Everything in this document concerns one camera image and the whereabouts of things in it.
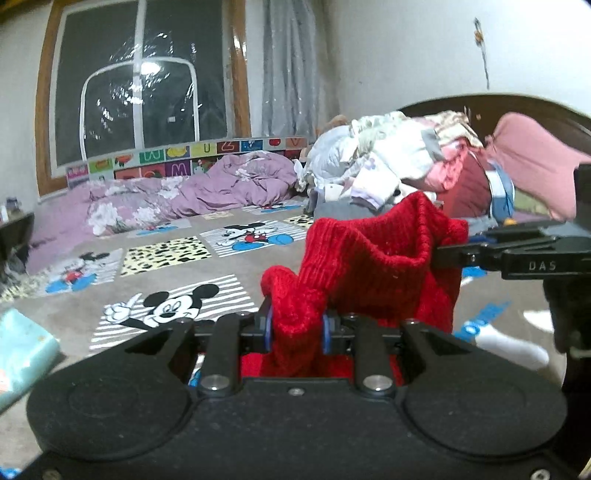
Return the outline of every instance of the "wooden window frame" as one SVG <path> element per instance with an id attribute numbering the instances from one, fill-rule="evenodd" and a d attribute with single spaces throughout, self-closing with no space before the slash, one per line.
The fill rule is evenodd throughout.
<path id="1" fill-rule="evenodd" d="M 54 0 L 47 22 L 35 99 L 35 151 L 37 186 L 43 197 L 67 188 L 65 177 L 51 177 L 49 140 L 49 98 L 53 58 L 56 53 L 57 33 L 65 7 L 83 0 Z M 251 136 L 251 118 L 246 76 L 246 0 L 230 0 L 230 62 L 232 65 L 232 90 L 234 126 L 237 137 Z"/>

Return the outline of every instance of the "mickey mouse print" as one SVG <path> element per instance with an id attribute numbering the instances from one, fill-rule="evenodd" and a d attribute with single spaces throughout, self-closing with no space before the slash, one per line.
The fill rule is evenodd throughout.
<path id="1" fill-rule="evenodd" d="M 266 215 L 267 213 L 286 212 L 289 210 L 301 210 L 303 206 L 303 199 L 290 199 L 267 207 L 258 207 L 256 205 L 250 205 L 248 207 L 242 207 L 242 210 L 244 210 L 245 212 L 250 212 L 253 215 Z"/>
<path id="2" fill-rule="evenodd" d="M 137 293 L 105 305 L 90 351 L 98 353 L 169 322 L 215 322 L 228 313 L 257 310 L 235 275 L 146 296 Z"/>
<path id="3" fill-rule="evenodd" d="M 113 252 L 87 252 L 79 257 L 68 258 L 52 265 L 43 284 L 40 296 L 65 291 L 80 291 L 91 285 L 110 282 L 115 279 L 123 249 Z"/>
<path id="4" fill-rule="evenodd" d="M 306 238 L 306 231 L 295 225 L 273 220 L 228 225 L 201 233 L 201 237 L 223 258 L 272 245 L 289 245 Z"/>

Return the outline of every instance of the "pink pillow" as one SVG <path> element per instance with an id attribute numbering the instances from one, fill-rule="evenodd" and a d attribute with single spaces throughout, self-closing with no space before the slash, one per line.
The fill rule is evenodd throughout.
<path id="1" fill-rule="evenodd" d="M 532 118 L 507 113 L 487 138 L 486 151 L 515 186 L 546 204 L 553 218 L 576 215 L 573 172 L 591 157 L 570 148 Z"/>

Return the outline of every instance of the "white sock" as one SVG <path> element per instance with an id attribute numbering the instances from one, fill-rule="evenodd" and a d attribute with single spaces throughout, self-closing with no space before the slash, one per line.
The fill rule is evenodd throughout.
<path id="1" fill-rule="evenodd" d="M 534 371 L 546 367 L 550 362 L 548 352 L 539 345 L 505 335 L 492 325 L 479 328 L 480 333 L 475 337 L 476 345 L 487 352 Z"/>

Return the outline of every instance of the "pile of clothes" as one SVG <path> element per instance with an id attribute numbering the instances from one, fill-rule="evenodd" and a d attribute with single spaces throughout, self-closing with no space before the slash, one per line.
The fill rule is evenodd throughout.
<path id="1" fill-rule="evenodd" d="M 488 203 L 487 217 L 495 222 L 511 217 L 511 179 L 486 156 L 465 114 L 409 118 L 395 111 L 331 123 L 295 165 L 296 188 L 308 191 L 308 211 L 315 217 L 379 215 L 418 190 L 452 217 L 479 216 L 445 208 L 446 202 L 455 203 L 446 194 L 458 185 L 467 164 L 487 178 L 488 197 L 482 199 Z"/>

